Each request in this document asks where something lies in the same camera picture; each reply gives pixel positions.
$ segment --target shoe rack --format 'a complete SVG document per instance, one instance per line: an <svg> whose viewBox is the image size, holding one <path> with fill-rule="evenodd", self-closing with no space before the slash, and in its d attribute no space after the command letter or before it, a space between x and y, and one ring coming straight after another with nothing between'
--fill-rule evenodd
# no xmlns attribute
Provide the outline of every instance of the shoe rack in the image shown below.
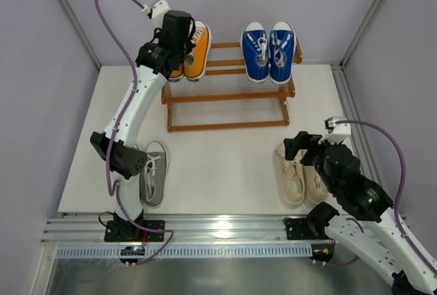
<svg viewBox="0 0 437 295"><path fill-rule="evenodd" d="M223 51L226 48L240 47L239 42L222 42L212 44L212 51ZM302 51L299 41L297 41L296 52L293 63L302 63ZM217 130L230 128L257 128L265 126L288 126L290 116L287 109L287 97L294 97L293 78L285 85L273 85L269 80L262 84L253 84L249 80L239 83L238 86L227 89L197 89L197 84L202 84L205 78L219 78L220 75L226 74L246 74L246 68L243 59L224 59L208 60L206 64L206 75L198 83L193 83L189 90L178 89L177 83L169 83L163 87L161 92L162 103L167 105L167 130L169 132L179 131L196 131L196 130ZM254 99L276 98L281 108L280 120L275 121L255 121L255 122L233 122L220 124L195 124L176 126L173 124L175 116L173 115L174 105L183 105L190 102L212 102L224 100L254 100Z"/></svg>

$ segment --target shoe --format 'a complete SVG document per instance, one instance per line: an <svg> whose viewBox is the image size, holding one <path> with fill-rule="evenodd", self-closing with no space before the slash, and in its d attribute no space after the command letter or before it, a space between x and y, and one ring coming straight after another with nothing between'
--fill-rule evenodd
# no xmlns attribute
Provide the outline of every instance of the shoe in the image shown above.
<svg viewBox="0 0 437 295"><path fill-rule="evenodd" d="M292 63L296 51L296 35L286 22L278 22L270 30L270 81L283 85L292 78Z"/></svg>
<svg viewBox="0 0 437 295"><path fill-rule="evenodd" d="M177 70L174 70L169 77L170 82L178 82L184 78L184 64L180 64Z"/></svg>
<svg viewBox="0 0 437 295"><path fill-rule="evenodd" d="M211 49L211 31L202 21L196 20L196 31L192 42L196 45L184 61L184 74L188 81L198 81L203 78L206 72L206 62Z"/></svg>
<svg viewBox="0 0 437 295"><path fill-rule="evenodd" d="M303 167L303 175L305 177L304 203L309 208L314 208L328 199L328 189L314 167Z"/></svg>
<svg viewBox="0 0 437 295"><path fill-rule="evenodd" d="M247 78L253 83L261 83L268 76L267 33L258 22L247 25L240 39L240 47L246 64Z"/></svg>
<svg viewBox="0 0 437 295"><path fill-rule="evenodd" d="M286 208L297 208L305 197L305 179L303 176L302 153L299 151L294 160L285 159L285 146L282 144L276 154L276 164L281 171L279 193Z"/></svg>
<svg viewBox="0 0 437 295"><path fill-rule="evenodd" d="M164 198L165 176L169 164L167 153L157 141L149 143L145 152L147 162L139 178L140 194L148 206L157 208Z"/></svg>

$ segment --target white table surface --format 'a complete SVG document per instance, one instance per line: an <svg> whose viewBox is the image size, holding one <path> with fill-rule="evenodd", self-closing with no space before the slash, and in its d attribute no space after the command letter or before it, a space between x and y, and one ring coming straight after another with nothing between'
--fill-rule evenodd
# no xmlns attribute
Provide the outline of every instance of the white table surface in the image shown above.
<svg viewBox="0 0 437 295"><path fill-rule="evenodd" d="M59 205L60 212L114 211L116 202L107 193L104 161L89 138L93 131L102 132L113 117L130 80L128 66L104 66L100 71ZM295 137L301 130L326 133L324 120L343 113L329 65L294 66L293 80L296 97L287 99L291 119L287 127L168 133L167 109L157 96L137 143L145 148L150 141L160 141L167 149L170 164L162 205L154 209L145 206L145 213L308 213L310 209L305 205L294 210L282 206L274 150L284 138ZM175 114L185 116L185 123L196 119L220 123L223 116L232 122L242 117L247 120L271 118L274 109L280 111L275 105L274 100L179 104ZM349 141L345 144L352 148ZM339 208L332 197L328 202Z"/></svg>

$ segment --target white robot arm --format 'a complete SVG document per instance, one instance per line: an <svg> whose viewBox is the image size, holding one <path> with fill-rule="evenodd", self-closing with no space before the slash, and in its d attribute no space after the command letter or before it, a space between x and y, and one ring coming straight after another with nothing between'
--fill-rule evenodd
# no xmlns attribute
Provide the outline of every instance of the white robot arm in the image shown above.
<svg viewBox="0 0 437 295"><path fill-rule="evenodd" d="M360 162L342 144L350 136L346 118L325 121L328 134L309 135L303 131L284 139L285 157L291 160L306 149L301 163L313 165L328 191L341 207L377 235L381 246L356 228L336 209L321 203L308 214L309 229L346 245L392 285L394 294L437 294L437 263L399 218L393 201L382 187L360 173Z"/></svg>
<svg viewBox="0 0 437 295"><path fill-rule="evenodd" d="M120 206L115 213L124 220L142 218L138 184L147 154L135 148L141 124L171 72L179 68L194 46L191 38L195 24L190 14L170 10L165 0L152 9L145 6L143 12L156 25L154 38L140 48L134 78L114 118L103 133L93 132L91 136L91 144L107 162L107 179L116 180L113 186L109 184L109 194L119 195L126 214Z"/></svg>

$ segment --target wooden frame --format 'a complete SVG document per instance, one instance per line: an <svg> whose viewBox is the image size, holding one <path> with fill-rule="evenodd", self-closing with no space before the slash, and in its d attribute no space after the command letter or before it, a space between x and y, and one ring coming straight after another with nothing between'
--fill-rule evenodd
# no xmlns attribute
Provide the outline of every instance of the wooden frame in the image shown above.
<svg viewBox="0 0 437 295"><path fill-rule="evenodd" d="M237 48L240 47L238 42L223 42L212 44L211 48ZM299 41L296 45L296 53L293 58L294 63L302 63L302 50L300 49ZM243 59L225 59L217 61L208 61L207 68L227 67L227 66L244 66ZM206 75L216 76L225 74L246 74L245 68L232 68L223 70L206 70ZM171 90L171 85L166 83L161 92L161 102L167 105L167 130L169 132L177 131L195 131L195 130L218 130L231 128L256 128L264 126L288 126L290 124L290 116L287 109L287 97L294 97L296 90L294 89L293 79L286 85L262 87L254 86L250 91L248 89L232 89L227 94L210 94L204 91L196 94L177 94ZM279 106L281 107L282 120L277 121L259 121L259 122L238 122L238 123L224 123L224 124L200 124L190 126L174 126L173 125L173 105L183 104L187 102L209 102L221 100L248 100L248 99L262 99L262 98L278 98Z"/></svg>

